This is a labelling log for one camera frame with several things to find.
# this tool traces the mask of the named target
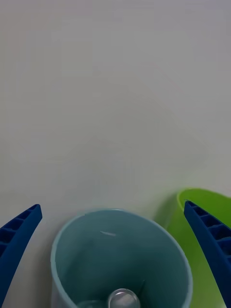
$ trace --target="green bowl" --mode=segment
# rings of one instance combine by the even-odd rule
[[[180,244],[191,266],[193,298],[190,307],[225,308],[205,255],[184,216],[186,200],[196,203],[231,228],[231,198],[200,188],[185,189],[177,195],[177,208],[167,227],[167,231]]]

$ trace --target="white background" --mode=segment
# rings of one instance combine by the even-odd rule
[[[0,223],[44,218],[4,308],[48,308],[49,254],[79,210],[155,217],[172,193],[230,194],[229,0],[2,0]]]

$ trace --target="plastic cup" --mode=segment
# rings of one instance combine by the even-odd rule
[[[177,242],[157,223],[123,210],[99,210],[68,222],[51,252],[52,308],[107,307],[117,289],[142,307],[188,308],[193,283]]]
[[[205,255],[184,216],[184,204],[190,200],[231,228],[231,199],[204,189],[185,189],[178,193],[177,208],[167,231],[183,249],[193,277],[191,308],[225,308],[217,283]]]

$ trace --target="light blue cup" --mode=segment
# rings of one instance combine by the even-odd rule
[[[127,288],[145,308],[188,308],[193,281],[188,261],[157,223],[123,210],[75,217],[51,252],[52,308],[82,303],[106,307],[110,293]]]

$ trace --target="green cup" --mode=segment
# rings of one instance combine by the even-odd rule
[[[231,198],[204,189],[185,189],[177,195],[177,208],[167,231],[177,240],[189,261],[193,277],[191,308],[225,308],[205,255],[184,216],[190,200],[231,228]]]

